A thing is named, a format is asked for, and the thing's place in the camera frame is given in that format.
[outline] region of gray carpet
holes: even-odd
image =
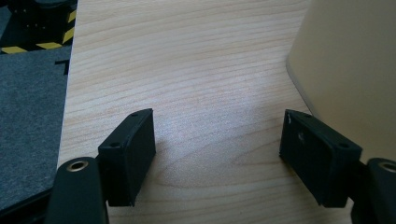
[[[0,34],[9,12],[0,8]],[[71,47],[0,55],[0,210],[51,187]]]

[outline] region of screw hole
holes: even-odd
[[[383,169],[389,172],[396,173],[396,165],[393,163],[383,161],[379,163],[379,166],[381,166]]]
[[[344,147],[344,148],[348,148],[349,147],[349,145],[348,144],[346,144],[346,143],[340,143],[340,144],[338,144],[340,147]]]
[[[83,170],[87,166],[88,166],[87,161],[75,161],[67,166],[67,171],[77,172],[77,171]]]
[[[120,143],[119,142],[114,142],[110,144],[111,147],[119,147]]]

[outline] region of yellow and black hazard tape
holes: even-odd
[[[39,49],[57,49],[63,46],[69,46],[73,43],[74,27],[76,23],[76,10],[69,13],[67,18],[66,29],[63,34],[62,40],[57,42],[37,43],[37,44],[20,44],[18,46],[2,47],[2,54],[14,54],[22,53],[27,51],[39,50]]]

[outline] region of light wood tabletop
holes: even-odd
[[[309,112],[286,58],[305,0],[80,0],[59,165],[153,108],[157,154],[110,223],[350,223],[278,157],[285,109]]]

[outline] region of wooden table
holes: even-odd
[[[278,157],[284,110],[308,112],[285,68],[308,5],[80,0],[59,164],[151,107],[157,154],[111,223],[350,223]]]

